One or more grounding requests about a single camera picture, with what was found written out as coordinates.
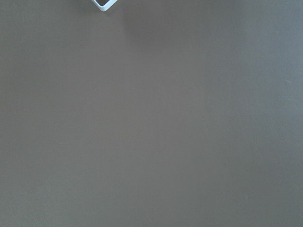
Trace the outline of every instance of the gray surface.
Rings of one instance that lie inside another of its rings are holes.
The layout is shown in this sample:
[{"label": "gray surface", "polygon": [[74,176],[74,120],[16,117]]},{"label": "gray surface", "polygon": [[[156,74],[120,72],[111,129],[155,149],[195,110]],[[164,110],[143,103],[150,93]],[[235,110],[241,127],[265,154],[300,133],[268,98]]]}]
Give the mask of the gray surface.
[{"label": "gray surface", "polygon": [[0,2],[1,227],[303,226],[301,0]]}]

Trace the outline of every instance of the white object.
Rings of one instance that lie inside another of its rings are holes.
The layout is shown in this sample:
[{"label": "white object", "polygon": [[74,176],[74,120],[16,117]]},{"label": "white object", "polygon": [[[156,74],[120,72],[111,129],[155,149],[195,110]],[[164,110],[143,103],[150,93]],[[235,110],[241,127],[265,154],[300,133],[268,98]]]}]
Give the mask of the white object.
[{"label": "white object", "polygon": [[102,11],[105,12],[109,9],[117,0],[109,0],[104,6],[101,6],[99,3],[97,3],[96,0],[92,0],[92,2],[95,3],[95,5]]}]

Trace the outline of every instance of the gray floor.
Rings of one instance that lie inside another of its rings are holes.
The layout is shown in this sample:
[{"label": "gray floor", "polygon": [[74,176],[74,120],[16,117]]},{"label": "gray floor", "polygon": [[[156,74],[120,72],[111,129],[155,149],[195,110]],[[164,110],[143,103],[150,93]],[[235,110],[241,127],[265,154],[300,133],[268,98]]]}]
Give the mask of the gray floor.
[{"label": "gray floor", "polygon": [[302,227],[301,0],[0,2],[1,227]]}]

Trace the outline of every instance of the white plastic edge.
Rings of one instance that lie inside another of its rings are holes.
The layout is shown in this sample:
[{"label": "white plastic edge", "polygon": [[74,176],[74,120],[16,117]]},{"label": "white plastic edge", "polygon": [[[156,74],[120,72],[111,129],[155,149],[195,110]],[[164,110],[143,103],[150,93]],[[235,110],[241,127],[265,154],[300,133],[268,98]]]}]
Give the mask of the white plastic edge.
[{"label": "white plastic edge", "polygon": [[109,0],[104,6],[100,6],[99,3],[97,3],[96,0],[92,0],[92,2],[95,3],[95,5],[102,11],[105,12],[108,10],[117,0]]}]

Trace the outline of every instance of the white frame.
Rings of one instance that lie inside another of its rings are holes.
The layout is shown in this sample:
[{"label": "white frame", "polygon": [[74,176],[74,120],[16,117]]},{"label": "white frame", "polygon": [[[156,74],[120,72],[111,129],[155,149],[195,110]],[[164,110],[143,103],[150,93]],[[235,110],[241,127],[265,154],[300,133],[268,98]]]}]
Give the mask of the white frame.
[{"label": "white frame", "polygon": [[97,3],[96,0],[92,0],[92,2],[95,3],[95,5],[102,11],[105,12],[108,10],[117,0],[109,0],[104,6],[101,6],[99,3]]}]

